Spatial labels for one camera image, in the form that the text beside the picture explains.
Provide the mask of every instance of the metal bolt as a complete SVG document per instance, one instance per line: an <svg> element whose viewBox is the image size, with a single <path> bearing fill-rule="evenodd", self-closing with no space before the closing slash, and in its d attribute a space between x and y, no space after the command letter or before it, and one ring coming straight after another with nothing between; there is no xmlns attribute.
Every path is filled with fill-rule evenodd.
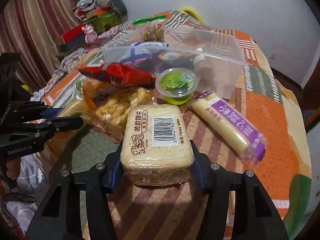
<svg viewBox="0 0 320 240"><path fill-rule="evenodd" d="M249 176L249 177L253 177L253 176L254 176L254 172L253 172L253 171L250 171L250 170L247 170L247 171L245 172L245 174L246 174L247 176Z"/></svg>
<svg viewBox="0 0 320 240"><path fill-rule="evenodd" d="M64 170L64 171L61 172L61 176L62 176L62 177L66 177L66 176L68 176L69 174L70 174L70 171L68 171L68 170Z"/></svg>
<svg viewBox="0 0 320 240"><path fill-rule="evenodd" d="M213 170L218 170L218 169L220 168L220 165L217 164L217 163L212 163L212 164L210 165L210 167L211 167L211 169L213 169Z"/></svg>
<svg viewBox="0 0 320 240"><path fill-rule="evenodd" d="M96 168L97 168L98 170L102 170L104 167L105 167L104 163L98 163L98 164L96 165Z"/></svg>

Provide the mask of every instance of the barcode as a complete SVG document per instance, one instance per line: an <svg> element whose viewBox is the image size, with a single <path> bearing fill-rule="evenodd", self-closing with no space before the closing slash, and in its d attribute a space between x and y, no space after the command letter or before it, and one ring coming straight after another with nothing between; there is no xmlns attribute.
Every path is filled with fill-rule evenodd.
<svg viewBox="0 0 320 240"><path fill-rule="evenodd" d="M173 117L158 117L152 120L152 146L166 147L178 145Z"/></svg>

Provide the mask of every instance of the red snack bag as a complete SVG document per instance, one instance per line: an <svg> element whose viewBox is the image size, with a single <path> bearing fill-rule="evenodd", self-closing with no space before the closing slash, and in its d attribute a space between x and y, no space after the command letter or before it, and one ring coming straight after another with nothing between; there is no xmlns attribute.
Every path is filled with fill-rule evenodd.
<svg viewBox="0 0 320 240"><path fill-rule="evenodd" d="M151 73L121 63L90 66L81 64L78 70L85 76L118 87L149 85L155 82L156 77Z"/></svg>

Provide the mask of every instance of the jelly cup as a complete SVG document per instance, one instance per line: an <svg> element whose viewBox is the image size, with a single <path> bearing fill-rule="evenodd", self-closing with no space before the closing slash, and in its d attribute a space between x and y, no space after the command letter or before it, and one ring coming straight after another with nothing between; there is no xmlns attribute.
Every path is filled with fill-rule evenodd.
<svg viewBox="0 0 320 240"><path fill-rule="evenodd" d="M199 77L184 68L170 68L156 79L156 89L172 105L186 103L198 85Z"/></svg>

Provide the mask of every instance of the pink toy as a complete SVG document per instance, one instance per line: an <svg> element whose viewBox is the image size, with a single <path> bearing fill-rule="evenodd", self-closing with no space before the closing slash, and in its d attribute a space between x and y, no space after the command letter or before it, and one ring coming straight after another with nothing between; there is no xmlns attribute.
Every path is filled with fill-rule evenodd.
<svg viewBox="0 0 320 240"><path fill-rule="evenodd" d="M85 34L85 43L86 44L94 44L98 35L94 31L93 26L90 24L87 24L85 27L81 28L84 31Z"/></svg>

